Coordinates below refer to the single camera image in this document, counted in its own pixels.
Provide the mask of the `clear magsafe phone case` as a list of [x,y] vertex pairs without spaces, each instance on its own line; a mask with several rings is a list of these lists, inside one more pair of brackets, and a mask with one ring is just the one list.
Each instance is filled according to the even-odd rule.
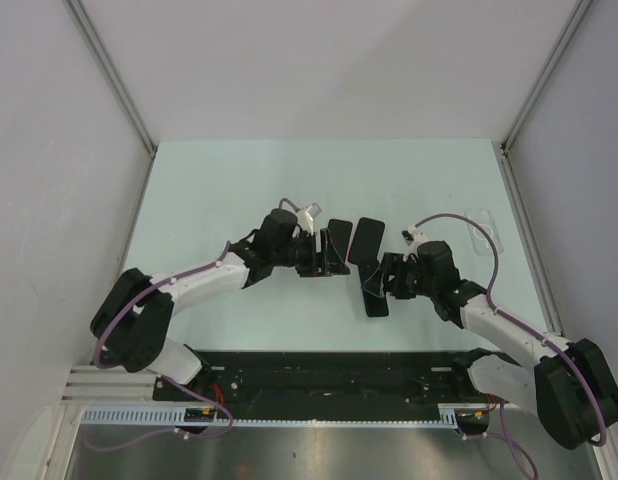
[[494,246],[498,256],[504,253],[495,217],[491,210],[485,208],[468,209],[464,215],[471,223],[467,226],[473,250],[478,256],[491,257]]

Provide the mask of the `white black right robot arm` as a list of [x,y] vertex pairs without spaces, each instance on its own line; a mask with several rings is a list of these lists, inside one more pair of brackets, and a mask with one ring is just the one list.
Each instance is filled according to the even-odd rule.
[[353,247],[370,317],[387,315],[386,299],[428,298],[438,316],[472,332],[506,354],[476,349],[452,373],[450,388],[462,401],[491,393],[535,415],[549,436],[573,450],[618,422],[618,386],[602,350],[592,341],[539,333],[492,307],[487,291],[461,277],[449,245],[420,243],[410,253]]

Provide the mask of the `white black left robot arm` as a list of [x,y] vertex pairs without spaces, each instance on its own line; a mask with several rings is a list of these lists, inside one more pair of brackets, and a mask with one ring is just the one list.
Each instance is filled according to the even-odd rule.
[[147,275],[124,271],[95,314],[92,362],[99,369],[150,371],[175,382],[186,398],[203,397],[210,387],[206,363],[188,346],[169,339],[173,317],[220,294],[249,288],[276,268],[301,278],[344,276],[353,225],[332,219],[316,229],[320,210],[275,208],[242,239],[228,242],[219,257],[188,270]]

